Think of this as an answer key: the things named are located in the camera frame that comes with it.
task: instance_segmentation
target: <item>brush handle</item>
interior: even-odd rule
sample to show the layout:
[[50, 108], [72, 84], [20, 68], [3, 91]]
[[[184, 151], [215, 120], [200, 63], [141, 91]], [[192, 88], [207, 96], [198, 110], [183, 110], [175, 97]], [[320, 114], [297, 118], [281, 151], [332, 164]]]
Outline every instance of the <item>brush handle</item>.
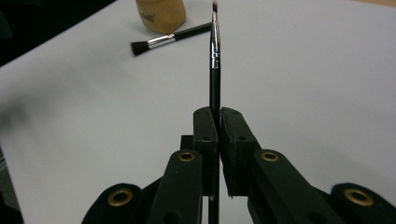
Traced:
[[192, 27], [190, 29], [174, 33], [175, 40], [178, 41], [178, 40], [181, 40], [181, 39], [193, 36], [193, 35], [199, 35], [204, 32], [208, 32], [208, 31], [210, 31], [211, 27], [212, 27], [212, 22], [209, 22], [209, 23], [206, 23], [206, 24], [203, 24], [200, 26]]

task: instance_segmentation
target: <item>beige container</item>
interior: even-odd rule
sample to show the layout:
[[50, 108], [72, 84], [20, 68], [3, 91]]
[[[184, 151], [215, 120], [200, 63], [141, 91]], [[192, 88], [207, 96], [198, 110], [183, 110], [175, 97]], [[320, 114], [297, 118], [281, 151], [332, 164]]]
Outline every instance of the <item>beige container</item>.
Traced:
[[186, 20], [183, 0], [136, 0], [143, 24], [151, 31], [172, 34]]

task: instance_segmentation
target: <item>metal ferrule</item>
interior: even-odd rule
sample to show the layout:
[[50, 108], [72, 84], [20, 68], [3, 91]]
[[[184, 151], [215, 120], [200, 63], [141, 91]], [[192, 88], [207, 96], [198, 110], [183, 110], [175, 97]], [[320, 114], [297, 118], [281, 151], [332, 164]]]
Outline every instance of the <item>metal ferrule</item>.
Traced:
[[158, 38], [150, 39], [148, 41], [148, 48], [149, 49], [155, 49], [158, 48], [159, 46], [166, 45], [172, 42], [175, 42], [175, 35], [164, 35]]
[[212, 13], [212, 30], [210, 32], [210, 68], [221, 68], [220, 64], [220, 34], [218, 15]]

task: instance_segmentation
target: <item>white table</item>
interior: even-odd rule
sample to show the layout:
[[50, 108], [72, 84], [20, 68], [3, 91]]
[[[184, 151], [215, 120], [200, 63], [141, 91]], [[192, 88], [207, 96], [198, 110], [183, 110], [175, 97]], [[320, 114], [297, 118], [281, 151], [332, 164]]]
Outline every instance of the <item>white table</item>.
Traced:
[[[210, 0], [185, 7], [180, 30], [210, 21]], [[396, 204], [395, 21], [347, 0], [219, 1], [222, 105], [313, 186]], [[0, 68], [0, 142], [27, 224], [80, 223], [104, 189], [161, 176], [192, 133], [209, 33], [132, 56], [155, 36], [119, 0]], [[247, 200], [220, 190], [220, 222], [251, 223]]]

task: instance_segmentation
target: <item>brush bristles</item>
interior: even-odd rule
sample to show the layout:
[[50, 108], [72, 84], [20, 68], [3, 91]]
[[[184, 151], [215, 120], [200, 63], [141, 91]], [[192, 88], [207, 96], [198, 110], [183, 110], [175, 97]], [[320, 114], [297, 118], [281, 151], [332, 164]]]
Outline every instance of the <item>brush bristles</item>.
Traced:
[[213, 0], [213, 11], [218, 13], [218, 0]]
[[134, 56], [142, 54], [149, 50], [149, 45], [147, 41], [133, 42], [131, 43], [132, 52]]

